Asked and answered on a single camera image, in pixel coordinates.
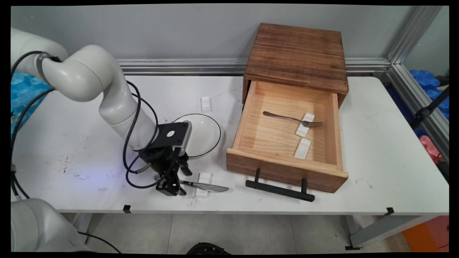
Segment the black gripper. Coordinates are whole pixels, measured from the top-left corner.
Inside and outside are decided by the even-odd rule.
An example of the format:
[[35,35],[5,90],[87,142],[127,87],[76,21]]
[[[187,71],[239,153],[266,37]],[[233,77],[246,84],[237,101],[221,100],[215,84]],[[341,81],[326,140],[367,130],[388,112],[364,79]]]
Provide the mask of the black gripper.
[[[176,162],[178,162],[179,168],[185,176],[193,175],[188,165],[189,156],[186,153],[179,156],[181,153],[182,148],[167,146],[149,148],[140,154],[140,158],[146,163],[149,163],[152,169],[158,173],[156,179],[159,180],[159,183],[156,185],[156,191],[166,196],[187,195],[187,192],[181,187],[179,177],[176,173],[168,176],[165,175],[165,173],[172,169]],[[160,180],[160,175],[163,174],[164,178]]]

